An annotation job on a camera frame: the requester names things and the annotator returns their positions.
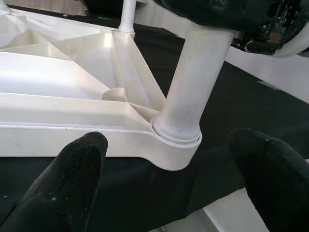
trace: white plastic base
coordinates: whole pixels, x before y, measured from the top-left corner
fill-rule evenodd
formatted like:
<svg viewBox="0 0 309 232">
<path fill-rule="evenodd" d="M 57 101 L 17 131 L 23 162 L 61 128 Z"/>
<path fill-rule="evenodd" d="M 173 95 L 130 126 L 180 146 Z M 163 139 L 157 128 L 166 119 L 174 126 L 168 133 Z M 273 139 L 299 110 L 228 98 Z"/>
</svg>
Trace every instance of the white plastic base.
<svg viewBox="0 0 309 232">
<path fill-rule="evenodd" d="M 12 9 L 0 11 L 0 156 L 53 157 L 90 131 L 108 157 L 184 168 L 200 140 L 177 145 L 150 120 L 165 97 L 130 33 Z"/>
</svg>

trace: white cylindrical post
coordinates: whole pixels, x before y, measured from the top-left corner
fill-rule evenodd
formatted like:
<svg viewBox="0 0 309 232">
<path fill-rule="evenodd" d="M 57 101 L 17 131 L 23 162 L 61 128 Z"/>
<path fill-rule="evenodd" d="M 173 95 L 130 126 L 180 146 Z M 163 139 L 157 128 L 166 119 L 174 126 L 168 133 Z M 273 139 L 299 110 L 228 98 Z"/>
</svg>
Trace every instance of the white cylindrical post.
<svg viewBox="0 0 309 232">
<path fill-rule="evenodd" d="M 134 34 L 133 24 L 136 0 L 124 0 L 119 30 Z"/>
<path fill-rule="evenodd" d="M 0 0 L 0 9 L 7 9 L 8 6 L 5 4 L 4 0 Z"/>
<path fill-rule="evenodd" d="M 199 121 L 233 37 L 233 31 L 202 26 L 188 33 L 166 104 L 152 121 L 159 136 L 177 144 L 199 139 Z"/>
</svg>

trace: white tube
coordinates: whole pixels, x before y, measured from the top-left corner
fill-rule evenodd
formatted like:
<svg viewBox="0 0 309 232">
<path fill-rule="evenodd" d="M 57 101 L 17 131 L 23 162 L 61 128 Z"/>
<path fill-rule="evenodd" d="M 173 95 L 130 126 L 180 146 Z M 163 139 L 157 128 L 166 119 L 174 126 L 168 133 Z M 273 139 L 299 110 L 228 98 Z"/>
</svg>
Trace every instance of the white tube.
<svg viewBox="0 0 309 232">
<path fill-rule="evenodd" d="M 136 0 L 124 0 L 119 31 L 134 33 L 134 15 Z"/>
<path fill-rule="evenodd" d="M 159 136 L 177 144 L 199 139 L 199 121 L 233 37 L 233 31 L 202 26 L 188 33 L 166 104 L 153 119 Z"/>
<path fill-rule="evenodd" d="M 0 9 L 7 9 L 8 6 L 5 4 L 4 0 L 0 0 Z"/>
</svg>

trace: white plastic surface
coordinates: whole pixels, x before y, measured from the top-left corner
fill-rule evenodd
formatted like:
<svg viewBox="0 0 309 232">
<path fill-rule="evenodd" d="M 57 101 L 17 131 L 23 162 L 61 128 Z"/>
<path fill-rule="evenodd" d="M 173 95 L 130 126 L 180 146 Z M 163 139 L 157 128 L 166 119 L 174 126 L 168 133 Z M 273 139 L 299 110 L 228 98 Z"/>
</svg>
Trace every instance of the white plastic surface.
<svg viewBox="0 0 309 232">
<path fill-rule="evenodd" d="M 131 34 L 0 10 L 0 156 L 53 157 L 90 131 L 108 157 L 184 168 L 201 137 L 180 145 L 153 132 L 165 97 Z"/>
<path fill-rule="evenodd" d="M 233 31 L 201 26 L 189 32 L 167 102 L 153 120 L 160 136 L 178 144 L 201 136 L 199 121 L 233 37 Z"/>
</svg>

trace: black object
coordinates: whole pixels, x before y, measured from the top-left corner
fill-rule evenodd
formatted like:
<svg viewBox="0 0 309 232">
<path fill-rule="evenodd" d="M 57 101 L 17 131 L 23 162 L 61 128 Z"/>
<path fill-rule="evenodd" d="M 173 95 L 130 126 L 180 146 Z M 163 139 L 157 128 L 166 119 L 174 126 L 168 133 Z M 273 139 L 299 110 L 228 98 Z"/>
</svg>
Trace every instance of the black object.
<svg viewBox="0 0 309 232">
<path fill-rule="evenodd" d="M 287 143 L 251 129 L 229 136 L 248 196 L 270 232 L 309 231 L 309 164 Z"/>
<path fill-rule="evenodd" d="M 0 232 L 85 232 L 108 142 L 91 132 L 65 146 L 0 227 Z"/>
<path fill-rule="evenodd" d="M 88 9 L 89 15 L 120 18 L 123 0 L 80 0 Z"/>
<path fill-rule="evenodd" d="M 309 0 L 155 0 L 201 25 L 237 30 L 233 46 L 272 55 L 309 21 Z"/>
<path fill-rule="evenodd" d="M 72 15 L 67 18 L 119 26 L 117 20 Z M 135 25 L 134 30 L 135 43 L 167 95 L 184 40 L 164 29 Z M 106 158 L 87 232 L 150 231 L 243 188 L 242 176 L 227 146 L 227 137 L 235 128 L 257 128 L 285 140 L 309 158 L 309 105 L 258 81 L 224 63 L 201 118 L 203 141 L 185 169 L 169 172 L 144 159 Z M 52 160 L 0 158 L 0 208 L 20 199 Z"/>
</svg>

